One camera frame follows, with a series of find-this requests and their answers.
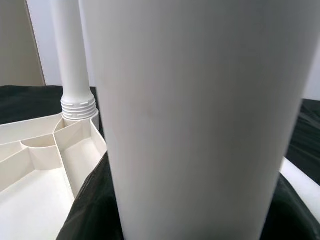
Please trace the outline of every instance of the black fabric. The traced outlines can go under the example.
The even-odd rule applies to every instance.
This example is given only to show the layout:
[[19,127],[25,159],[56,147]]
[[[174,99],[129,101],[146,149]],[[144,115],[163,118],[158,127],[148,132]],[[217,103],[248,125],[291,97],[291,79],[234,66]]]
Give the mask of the black fabric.
[[[95,88],[91,88],[91,91],[96,97]],[[59,86],[2,86],[0,87],[0,124],[58,114],[61,112],[62,93],[63,90]],[[318,133],[317,130],[320,129],[318,128],[319,106],[318,101],[303,102],[302,114],[300,113],[287,154],[289,160],[312,179],[319,176],[319,170],[315,166],[319,166],[316,145],[320,140],[316,135],[312,137],[312,134]],[[310,128],[299,126],[306,122],[311,125]],[[308,138],[309,143],[314,147],[308,148],[310,145],[304,144],[303,137]],[[297,144],[302,149],[299,151],[299,156],[303,157],[290,153],[292,146],[297,148]],[[306,156],[310,153],[312,157],[307,158]],[[123,239],[107,153],[86,179],[57,239]],[[261,240],[278,239],[320,240],[319,223],[281,174],[261,235]]]
[[320,101],[303,100],[286,158],[320,185]]

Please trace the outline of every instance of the white plastic tray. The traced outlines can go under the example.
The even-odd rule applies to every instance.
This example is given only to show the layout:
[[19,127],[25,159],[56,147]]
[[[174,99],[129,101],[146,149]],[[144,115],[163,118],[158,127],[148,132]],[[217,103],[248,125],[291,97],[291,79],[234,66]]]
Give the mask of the white plastic tray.
[[106,151],[92,119],[0,125],[0,239],[55,239]]

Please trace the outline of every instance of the white plastic cylinder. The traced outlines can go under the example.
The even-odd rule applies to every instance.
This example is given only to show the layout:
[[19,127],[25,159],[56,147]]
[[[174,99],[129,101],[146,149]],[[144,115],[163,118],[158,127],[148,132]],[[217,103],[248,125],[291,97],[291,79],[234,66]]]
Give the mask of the white plastic cylinder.
[[63,116],[90,118],[98,110],[89,86],[79,1],[51,0],[51,9],[63,85]]
[[320,1],[82,1],[127,240],[257,240]]

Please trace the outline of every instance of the white plastic tube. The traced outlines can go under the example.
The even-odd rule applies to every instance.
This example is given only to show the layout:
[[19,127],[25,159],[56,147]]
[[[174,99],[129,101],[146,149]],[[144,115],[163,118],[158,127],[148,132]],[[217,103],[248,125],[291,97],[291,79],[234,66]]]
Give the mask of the white plastic tube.
[[320,1],[82,1],[127,240],[257,240]]
[[90,91],[78,0],[51,0],[63,96],[63,117],[90,118],[97,113]]

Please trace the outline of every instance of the beige wall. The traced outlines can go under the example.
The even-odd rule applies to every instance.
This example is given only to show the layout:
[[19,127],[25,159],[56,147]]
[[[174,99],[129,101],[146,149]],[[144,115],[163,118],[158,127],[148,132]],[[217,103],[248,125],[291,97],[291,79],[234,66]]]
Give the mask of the beige wall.
[[0,0],[0,86],[43,86],[25,0]]

